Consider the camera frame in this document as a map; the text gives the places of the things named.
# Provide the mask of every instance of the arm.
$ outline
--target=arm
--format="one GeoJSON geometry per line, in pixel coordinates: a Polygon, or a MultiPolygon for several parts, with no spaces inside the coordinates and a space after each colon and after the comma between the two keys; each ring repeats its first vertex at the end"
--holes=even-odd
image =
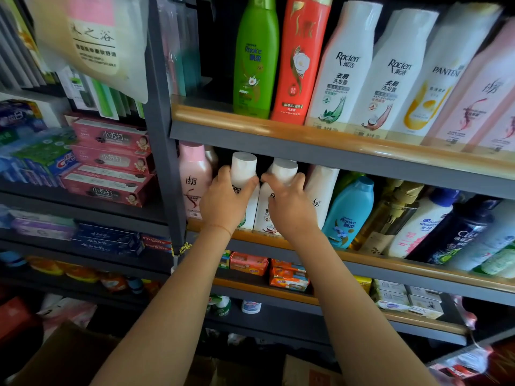
{"type": "Polygon", "coordinates": [[[352,385],[438,385],[345,267],[318,228],[298,173],[290,187],[264,174],[275,194],[268,209],[306,267],[345,381],[352,385]]]}
{"type": "Polygon", "coordinates": [[[239,225],[258,178],[235,194],[229,167],[200,201],[204,227],[136,324],[107,358],[91,386],[182,386],[197,347],[220,257],[239,225]]]}

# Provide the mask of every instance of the right hand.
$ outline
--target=right hand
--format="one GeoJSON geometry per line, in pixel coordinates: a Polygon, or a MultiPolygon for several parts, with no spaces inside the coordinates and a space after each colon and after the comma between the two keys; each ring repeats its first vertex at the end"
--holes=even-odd
{"type": "Polygon", "coordinates": [[[275,195],[268,198],[270,218],[278,232],[290,242],[319,230],[315,207],[303,191],[305,180],[304,173],[298,173],[290,186],[286,186],[271,173],[261,176],[261,181],[268,183],[275,195]]]}

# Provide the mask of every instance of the left arm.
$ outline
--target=left arm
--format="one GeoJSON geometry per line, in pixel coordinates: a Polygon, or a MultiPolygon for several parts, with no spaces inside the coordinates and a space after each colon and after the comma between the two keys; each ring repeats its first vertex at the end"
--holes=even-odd
{"type": "Polygon", "coordinates": [[[200,210],[204,227],[187,257],[107,358],[91,386],[182,386],[197,347],[213,278],[258,178],[235,194],[222,167],[200,210]]]}

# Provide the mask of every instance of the white bottle cap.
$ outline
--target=white bottle cap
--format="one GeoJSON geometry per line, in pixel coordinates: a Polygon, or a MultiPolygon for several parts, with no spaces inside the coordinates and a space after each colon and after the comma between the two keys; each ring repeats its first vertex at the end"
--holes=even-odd
{"type": "Polygon", "coordinates": [[[258,158],[250,153],[236,152],[232,155],[231,180],[247,181],[256,174],[258,158]]]}
{"type": "Polygon", "coordinates": [[[299,166],[295,161],[274,158],[274,162],[270,167],[270,172],[272,172],[272,174],[275,175],[280,182],[289,185],[295,177],[298,169],[299,166]]]}
{"type": "Polygon", "coordinates": [[[347,19],[358,19],[359,21],[365,22],[365,30],[373,31],[376,29],[377,20],[379,19],[382,9],[383,5],[377,2],[358,0],[346,1],[341,9],[338,25],[340,23],[345,24],[347,19]]]}
{"type": "Polygon", "coordinates": [[[403,8],[399,12],[392,35],[404,37],[407,34],[414,34],[420,40],[427,40],[437,17],[438,12],[403,8]]]}

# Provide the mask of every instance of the right arm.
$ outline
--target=right arm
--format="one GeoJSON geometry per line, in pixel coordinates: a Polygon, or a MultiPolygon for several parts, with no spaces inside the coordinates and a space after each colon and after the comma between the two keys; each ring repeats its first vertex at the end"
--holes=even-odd
{"type": "Polygon", "coordinates": [[[298,173],[290,187],[263,174],[275,194],[268,209],[293,246],[316,290],[331,344],[348,384],[436,386],[437,381],[391,327],[318,228],[298,173]]]}

